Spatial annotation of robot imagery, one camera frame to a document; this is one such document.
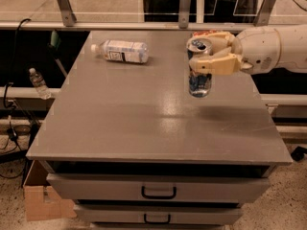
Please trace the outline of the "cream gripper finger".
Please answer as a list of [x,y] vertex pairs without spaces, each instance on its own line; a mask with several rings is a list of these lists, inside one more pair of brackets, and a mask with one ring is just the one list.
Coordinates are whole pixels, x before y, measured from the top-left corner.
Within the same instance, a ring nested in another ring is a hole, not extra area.
[[230,32],[218,31],[217,36],[200,36],[191,37],[186,43],[186,48],[189,53],[196,55],[209,55],[212,56],[215,53],[229,47],[235,36]]
[[211,75],[231,75],[241,69],[242,61],[235,54],[213,59],[192,57],[189,65],[195,73]]

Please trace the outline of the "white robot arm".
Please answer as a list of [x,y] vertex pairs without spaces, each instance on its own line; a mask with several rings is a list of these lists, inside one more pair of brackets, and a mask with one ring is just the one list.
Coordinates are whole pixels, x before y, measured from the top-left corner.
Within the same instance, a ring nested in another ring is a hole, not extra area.
[[238,34],[195,32],[186,43],[194,74],[265,74],[275,68],[307,72],[307,26],[261,26]]

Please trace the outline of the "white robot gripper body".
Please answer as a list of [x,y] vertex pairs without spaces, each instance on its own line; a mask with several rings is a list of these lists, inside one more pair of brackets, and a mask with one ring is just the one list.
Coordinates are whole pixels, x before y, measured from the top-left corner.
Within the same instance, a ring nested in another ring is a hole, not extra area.
[[241,58],[241,71],[255,75],[269,73],[280,59],[278,31],[256,27],[241,31],[232,42],[231,52]]

